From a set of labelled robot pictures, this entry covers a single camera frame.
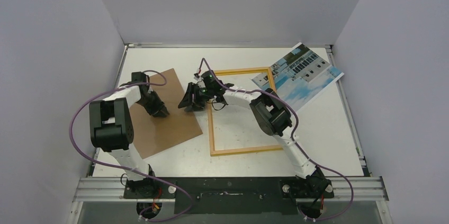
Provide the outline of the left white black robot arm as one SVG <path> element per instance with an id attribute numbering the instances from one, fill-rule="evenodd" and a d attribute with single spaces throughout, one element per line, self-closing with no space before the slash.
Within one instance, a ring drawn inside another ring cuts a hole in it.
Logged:
<path id="1" fill-rule="evenodd" d="M 138 104 L 154 118 L 165 118 L 169 112 L 165 103 L 151 88 L 147 71 L 131 74 L 131 80 L 120 90 L 102 100 L 89 104 L 91 142 L 94 147 L 110 154 L 125 171 L 126 189 L 151 198 L 160 191 L 160 183 L 154 180 L 154 171 L 138 153 L 130 107 Z"/>

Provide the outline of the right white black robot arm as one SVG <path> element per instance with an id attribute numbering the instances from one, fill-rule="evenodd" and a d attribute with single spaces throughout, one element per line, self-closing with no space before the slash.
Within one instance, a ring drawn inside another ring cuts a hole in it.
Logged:
<path id="1" fill-rule="evenodd" d="M 334 195 L 331 181 L 298 143 L 293 131 L 292 113 L 287 104 L 271 88 L 266 91 L 247 91 L 232 83 L 223 83 L 207 72 L 196 83 L 188 83 L 178 108 L 186 112 L 202 111 L 212 101 L 252 111 L 259 128 L 276 139 L 284 150 L 295 176 L 300 180 L 299 189 L 304 196 L 321 198 Z"/>

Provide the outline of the blue building photo print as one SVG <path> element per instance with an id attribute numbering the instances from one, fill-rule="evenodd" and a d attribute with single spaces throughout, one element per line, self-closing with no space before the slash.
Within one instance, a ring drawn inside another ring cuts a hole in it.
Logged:
<path id="1" fill-rule="evenodd" d="M 277 95 L 298 113 L 344 76 L 330 62 L 327 48 L 303 43 L 290 49 L 258 48 L 255 64 L 270 68 Z"/>

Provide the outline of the yellow wooden picture frame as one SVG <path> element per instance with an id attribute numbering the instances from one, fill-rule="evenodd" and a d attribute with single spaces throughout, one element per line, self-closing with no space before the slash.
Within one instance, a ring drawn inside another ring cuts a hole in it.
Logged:
<path id="1" fill-rule="evenodd" d="M 270 67 L 255 67 L 255 68 L 242 68 L 242 69 L 226 69 L 226 70 L 215 70 L 218 76 L 230 76 L 230 75 L 244 75 L 244 74 L 255 74 L 255 73 L 266 73 L 267 80 L 270 87 L 275 91 L 275 81 L 272 75 L 272 70 Z M 248 147 L 248 148 L 238 148 L 238 149 L 226 149 L 226 150 L 216 150 L 215 140 L 214 140 L 214 125 L 213 125 L 213 111 L 212 105 L 209 104 L 207 108 L 208 115 L 208 133 L 209 133 L 209 146 L 210 146 L 210 156 L 226 156 L 226 155 L 238 155 L 238 154 L 250 154 L 250 153 L 260 153 L 265 151 L 275 151 L 282 150 L 280 145 L 270 145 L 270 146 L 259 146 L 259 147 Z"/>

